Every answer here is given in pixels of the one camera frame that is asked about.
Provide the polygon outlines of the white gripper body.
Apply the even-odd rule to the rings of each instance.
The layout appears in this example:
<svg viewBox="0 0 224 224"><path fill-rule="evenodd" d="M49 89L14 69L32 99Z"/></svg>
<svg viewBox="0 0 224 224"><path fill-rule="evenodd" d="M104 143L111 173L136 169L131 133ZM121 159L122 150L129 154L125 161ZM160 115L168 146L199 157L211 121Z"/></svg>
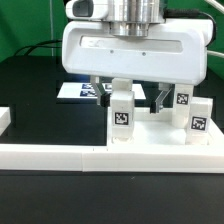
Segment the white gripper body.
<svg viewBox="0 0 224 224"><path fill-rule="evenodd" d="M70 0L62 64L73 74L197 85L214 22L167 0Z"/></svg>

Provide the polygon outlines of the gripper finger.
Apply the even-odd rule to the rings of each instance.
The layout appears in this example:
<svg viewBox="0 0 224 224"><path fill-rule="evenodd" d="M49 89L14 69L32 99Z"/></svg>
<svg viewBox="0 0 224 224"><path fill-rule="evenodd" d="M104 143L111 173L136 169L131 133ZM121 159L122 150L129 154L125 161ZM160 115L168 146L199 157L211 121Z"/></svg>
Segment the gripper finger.
<svg viewBox="0 0 224 224"><path fill-rule="evenodd" d="M150 105L150 112L154 114L159 113L160 110L163 108L163 101L171 92L172 84L160 83L158 85L158 90L160 91L158 97L155 100L153 100Z"/></svg>
<svg viewBox="0 0 224 224"><path fill-rule="evenodd" d="M101 107L107 108L110 106L110 94L107 93L101 82L99 76L91 76L90 83L97 96L97 104Z"/></svg>

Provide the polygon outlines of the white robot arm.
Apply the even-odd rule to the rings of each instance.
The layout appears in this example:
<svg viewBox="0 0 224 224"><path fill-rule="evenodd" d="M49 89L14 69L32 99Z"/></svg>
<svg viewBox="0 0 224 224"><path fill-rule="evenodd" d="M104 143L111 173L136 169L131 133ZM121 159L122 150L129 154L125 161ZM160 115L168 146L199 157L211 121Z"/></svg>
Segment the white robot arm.
<svg viewBox="0 0 224 224"><path fill-rule="evenodd" d="M69 0L62 64L72 74L162 83L156 113L172 84L196 86L206 76L213 17L169 9L168 0Z"/></svg>

